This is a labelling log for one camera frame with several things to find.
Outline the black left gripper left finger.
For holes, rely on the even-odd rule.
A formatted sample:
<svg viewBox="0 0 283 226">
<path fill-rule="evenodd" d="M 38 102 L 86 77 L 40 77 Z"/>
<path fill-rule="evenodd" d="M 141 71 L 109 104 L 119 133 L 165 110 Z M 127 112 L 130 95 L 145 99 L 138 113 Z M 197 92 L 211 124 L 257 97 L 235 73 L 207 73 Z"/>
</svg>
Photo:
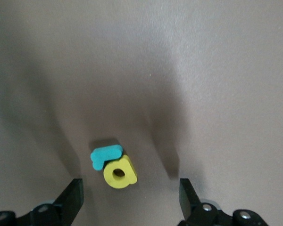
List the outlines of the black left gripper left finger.
<svg viewBox="0 0 283 226">
<path fill-rule="evenodd" d="M 84 202 L 83 180 L 73 179 L 52 203 L 36 206 L 18 217 L 14 211 L 0 211 L 0 226 L 70 226 Z"/>
</svg>

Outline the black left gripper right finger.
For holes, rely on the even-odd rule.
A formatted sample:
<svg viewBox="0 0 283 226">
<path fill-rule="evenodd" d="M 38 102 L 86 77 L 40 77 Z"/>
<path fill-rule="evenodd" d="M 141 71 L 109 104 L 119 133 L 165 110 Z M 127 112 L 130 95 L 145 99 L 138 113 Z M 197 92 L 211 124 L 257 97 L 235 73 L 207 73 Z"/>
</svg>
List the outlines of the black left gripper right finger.
<svg viewBox="0 0 283 226">
<path fill-rule="evenodd" d="M 201 202 L 187 178 L 181 178 L 179 184 L 179 203 L 184 217 L 179 223 L 180 226 L 267 225 L 259 214 L 251 210 L 235 210 L 230 216 L 211 203 Z"/>
</svg>

